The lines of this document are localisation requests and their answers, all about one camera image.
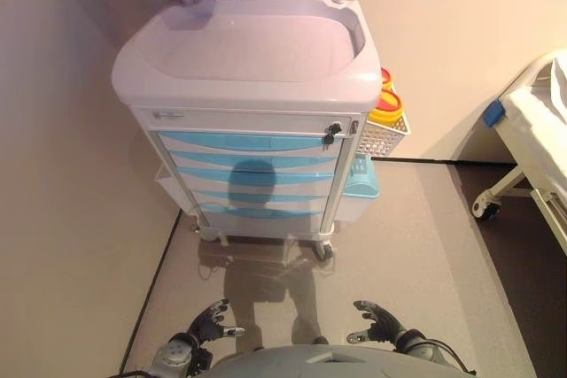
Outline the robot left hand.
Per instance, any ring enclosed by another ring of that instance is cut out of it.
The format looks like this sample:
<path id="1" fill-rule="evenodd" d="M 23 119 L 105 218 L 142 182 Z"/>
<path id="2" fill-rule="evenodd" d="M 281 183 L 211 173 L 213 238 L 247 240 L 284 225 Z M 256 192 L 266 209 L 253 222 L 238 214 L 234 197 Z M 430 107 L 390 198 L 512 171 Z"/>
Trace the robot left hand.
<path id="1" fill-rule="evenodd" d="M 223 313 L 229 309 L 230 301 L 223 298 L 204 309 L 190 324 L 187 333 L 200 346 L 225 337 L 241 337 L 245 329 L 239 326 L 223 325 Z"/>

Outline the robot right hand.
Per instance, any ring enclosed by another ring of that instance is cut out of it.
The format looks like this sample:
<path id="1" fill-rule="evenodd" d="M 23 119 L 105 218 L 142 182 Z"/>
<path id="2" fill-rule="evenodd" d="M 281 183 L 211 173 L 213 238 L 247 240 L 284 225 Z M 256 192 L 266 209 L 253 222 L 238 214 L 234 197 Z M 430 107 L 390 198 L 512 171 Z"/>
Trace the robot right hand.
<path id="1" fill-rule="evenodd" d="M 357 300 L 353 306 L 362 312 L 362 318 L 371 320 L 369 328 L 349 334 L 346 341 L 350 344 L 366 342 L 389 342 L 395 345 L 407 331 L 404 326 L 387 310 L 368 300 Z"/>

